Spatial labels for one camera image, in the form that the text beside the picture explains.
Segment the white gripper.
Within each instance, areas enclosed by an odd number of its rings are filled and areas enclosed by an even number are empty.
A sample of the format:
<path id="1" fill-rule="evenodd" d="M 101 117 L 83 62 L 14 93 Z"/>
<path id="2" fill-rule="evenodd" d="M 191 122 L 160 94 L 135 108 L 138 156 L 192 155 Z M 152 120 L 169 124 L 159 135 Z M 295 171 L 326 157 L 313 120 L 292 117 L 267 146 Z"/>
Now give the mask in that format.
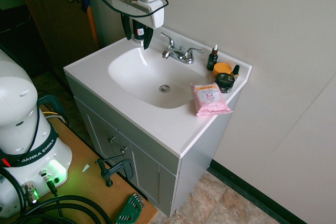
<path id="1" fill-rule="evenodd" d="M 146 17 L 140 17 L 143 15 L 148 15 L 149 13 L 154 12 L 155 10 L 163 7 L 162 0 L 155 0 L 153 2 L 144 2 L 142 0 L 131 1 L 131 0 L 112 0 L 112 6 L 128 15 L 133 15 L 133 19 L 146 25 L 144 29 L 144 41 L 143 48 L 146 50 L 151 42 L 153 36 L 153 29 L 157 29 L 164 24 L 164 8 L 155 12 L 154 14 Z M 122 27 L 125 33 L 127 40 L 132 38 L 132 29 L 130 26 L 130 17 L 124 14 L 121 14 Z"/>

